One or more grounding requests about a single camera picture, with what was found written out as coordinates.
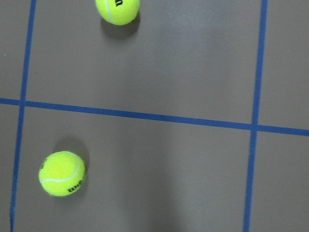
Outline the yellow Roland Garros tennis ball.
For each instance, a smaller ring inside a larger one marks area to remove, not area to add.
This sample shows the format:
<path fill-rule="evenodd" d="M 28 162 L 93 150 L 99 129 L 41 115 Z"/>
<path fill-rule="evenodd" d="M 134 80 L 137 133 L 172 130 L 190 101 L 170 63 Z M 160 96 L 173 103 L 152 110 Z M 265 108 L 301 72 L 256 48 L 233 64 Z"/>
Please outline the yellow Roland Garros tennis ball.
<path fill-rule="evenodd" d="M 95 5 L 105 21 L 117 26 L 132 22 L 140 9 L 139 0 L 95 0 Z"/>

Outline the yellow Wilson tennis ball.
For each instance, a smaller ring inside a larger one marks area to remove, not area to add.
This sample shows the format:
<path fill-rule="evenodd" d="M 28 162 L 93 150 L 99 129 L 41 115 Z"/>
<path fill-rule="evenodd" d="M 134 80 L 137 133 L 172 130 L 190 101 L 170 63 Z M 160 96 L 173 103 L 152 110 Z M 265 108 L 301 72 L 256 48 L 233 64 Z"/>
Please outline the yellow Wilson tennis ball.
<path fill-rule="evenodd" d="M 75 193 L 84 182 L 85 164 L 76 154 L 59 151 L 41 164 L 39 182 L 51 196 L 64 197 Z"/>

